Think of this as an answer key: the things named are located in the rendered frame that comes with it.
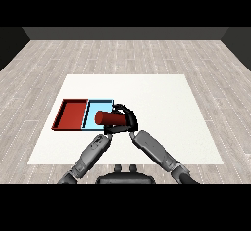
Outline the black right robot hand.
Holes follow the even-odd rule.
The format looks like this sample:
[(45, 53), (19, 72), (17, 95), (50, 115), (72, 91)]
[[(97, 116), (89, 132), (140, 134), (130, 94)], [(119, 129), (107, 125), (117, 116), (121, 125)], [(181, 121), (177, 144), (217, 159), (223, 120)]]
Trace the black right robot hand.
[(138, 123), (134, 111), (122, 104), (115, 104), (113, 108), (113, 113), (117, 113), (119, 110), (122, 110), (125, 113), (126, 121), (126, 126), (114, 126), (112, 128), (113, 133), (134, 132), (138, 130)]

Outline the red can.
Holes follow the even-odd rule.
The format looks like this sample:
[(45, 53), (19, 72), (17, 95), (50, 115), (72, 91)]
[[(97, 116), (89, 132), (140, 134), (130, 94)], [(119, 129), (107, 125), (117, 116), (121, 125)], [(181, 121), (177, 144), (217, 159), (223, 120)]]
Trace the red can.
[(126, 116), (121, 114), (98, 111), (94, 119), (97, 125), (126, 126)]

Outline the light blue shallow open box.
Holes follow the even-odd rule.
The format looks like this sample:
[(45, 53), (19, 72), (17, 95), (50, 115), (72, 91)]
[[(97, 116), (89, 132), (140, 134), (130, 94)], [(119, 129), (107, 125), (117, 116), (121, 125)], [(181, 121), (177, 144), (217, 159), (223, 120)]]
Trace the light blue shallow open box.
[(104, 126), (95, 122), (95, 115), (98, 111), (110, 112), (113, 104), (113, 99), (90, 99), (87, 103), (81, 129), (83, 131), (103, 131)]

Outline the red shallow open box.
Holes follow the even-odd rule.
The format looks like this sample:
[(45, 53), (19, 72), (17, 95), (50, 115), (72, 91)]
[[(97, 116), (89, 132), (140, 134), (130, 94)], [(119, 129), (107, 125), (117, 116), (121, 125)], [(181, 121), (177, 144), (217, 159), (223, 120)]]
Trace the red shallow open box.
[(81, 131), (87, 99), (64, 99), (52, 125), (54, 131)]

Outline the dark grey robot body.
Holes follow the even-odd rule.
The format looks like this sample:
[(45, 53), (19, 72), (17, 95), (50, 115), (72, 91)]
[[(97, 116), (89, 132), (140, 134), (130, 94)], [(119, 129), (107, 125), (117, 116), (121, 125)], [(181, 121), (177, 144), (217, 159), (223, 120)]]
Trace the dark grey robot body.
[(129, 166), (129, 172), (122, 172), (122, 166), (116, 164), (112, 173), (99, 176), (96, 184), (155, 184), (152, 176), (139, 173), (135, 164)]

